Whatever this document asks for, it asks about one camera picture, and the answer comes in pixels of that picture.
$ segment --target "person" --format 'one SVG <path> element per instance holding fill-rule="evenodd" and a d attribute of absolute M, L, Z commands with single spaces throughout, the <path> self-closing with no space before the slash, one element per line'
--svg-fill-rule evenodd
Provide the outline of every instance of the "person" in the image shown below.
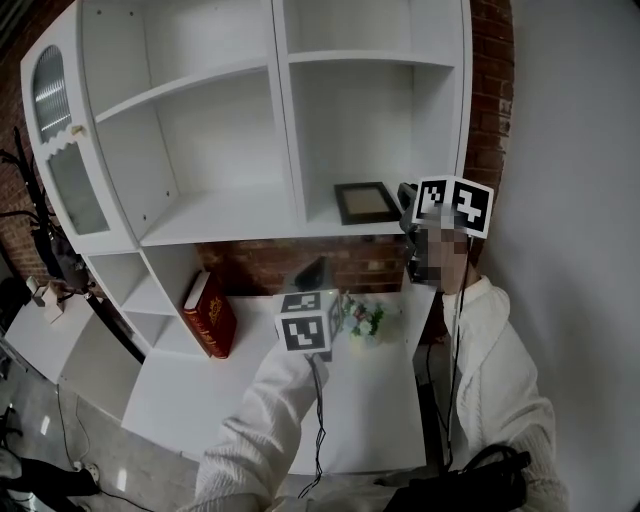
<path fill-rule="evenodd" d="M 23 459 L 5 448 L 0 448 L 0 487 L 5 490 L 33 493 L 55 512 L 90 512 L 87 505 L 75 505 L 68 496 L 98 494 L 99 479 L 100 473 L 93 464 L 87 464 L 80 471 L 64 471 L 47 462 Z M 24 507 L 12 507 L 11 501 L 8 500 L 11 498 L 5 495 L 0 503 L 5 510 L 24 510 Z"/>
<path fill-rule="evenodd" d="M 429 230 L 428 247 L 429 266 L 440 271 L 450 333 L 456 294 L 463 282 L 466 286 L 456 408 L 471 455 L 498 443 L 528 451 L 532 463 L 524 470 L 527 503 L 522 510 L 568 511 L 567 491 L 554 467 L 553 408 L 538 394 L 536 367 L 508 321 L 507 294 L 467 267 L 466 237 Z M 318 499 L 276 497 L 300 443 L 301 421 L 315 399 L 308 361 L 276 345 L 237 414 L 223 422 L 219 443 L 205 452 L 195 499 L 182 512 L 383 511 L 397 489 L 375 485 L 373 478 Z"/>

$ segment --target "tile floor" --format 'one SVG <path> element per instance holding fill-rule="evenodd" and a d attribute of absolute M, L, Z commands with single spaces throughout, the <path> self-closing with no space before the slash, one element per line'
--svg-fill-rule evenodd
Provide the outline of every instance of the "tile floor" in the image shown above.
<path fill-rule="evenodd" d="M 69 452 L 72 460 L 77 460 L 87 449 L 86 438 L 75 417 L 78 397 L 62 389 L 60 398 Z M 22 457 L 69 469 L 55 386 L 35 372 L 25 372 L 13 364 L 9 379 L 0 381 L 0 412 L 9 404 L 18 411 L 24 431 L 23 438 L 11 434 L 9 446 Z M 154 512 L 175 511 L 191 500 L 197 463 L 122 429 L 82 399 L 78 401 L 78 416 L 91 442 L 83 461 L 100 468 L 100 485 L 107 492 L 124 495 Z M 82 501 L 94 512 L 138 510 L 104 494 L 82 498 Z M 50 510 L 37 501 L 30 508 Z"/>

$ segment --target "book spine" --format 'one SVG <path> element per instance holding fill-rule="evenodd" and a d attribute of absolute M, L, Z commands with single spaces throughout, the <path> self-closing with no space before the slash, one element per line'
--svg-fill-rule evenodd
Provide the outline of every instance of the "book spine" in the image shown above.
<path fill-rule="evenodd" d="M 185 311 L 184 313 L 191 324 L 198 343 L 200 343 L 200 346 L 208 355 L 217 357 L 218 359 L 226 359 L 229 357 L 229 352 L 222 350 L 213 338 L 211 326 L 208 325 L 209 322 L 201 318 L 197 310 Z"/>

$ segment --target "book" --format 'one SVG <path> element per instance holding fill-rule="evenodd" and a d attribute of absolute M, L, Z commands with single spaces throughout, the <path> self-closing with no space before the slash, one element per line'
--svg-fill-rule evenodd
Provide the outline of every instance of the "book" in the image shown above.
<path fill-rule="evenodd" d="M 236 316 L 211 272 L 200 272 L 183 312 L 200 346 L 209 356 L 226 359 L 236 332 Z"/>

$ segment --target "black pants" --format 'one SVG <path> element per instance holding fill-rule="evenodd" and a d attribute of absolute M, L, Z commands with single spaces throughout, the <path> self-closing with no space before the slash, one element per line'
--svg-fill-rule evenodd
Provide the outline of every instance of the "black pants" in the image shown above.
<path fill-rule="evenodd" d="M 56 512 L 82 510 L 67 496 L 91 496 L 100 492 L 91 473 L 86 469 L 77 472 L 64 471 L 40 460 L 21 461 L 22 476 L 16 480 L 7 480 L 6 488 L 18 492 L 32 492 L 36 498 Z"/>

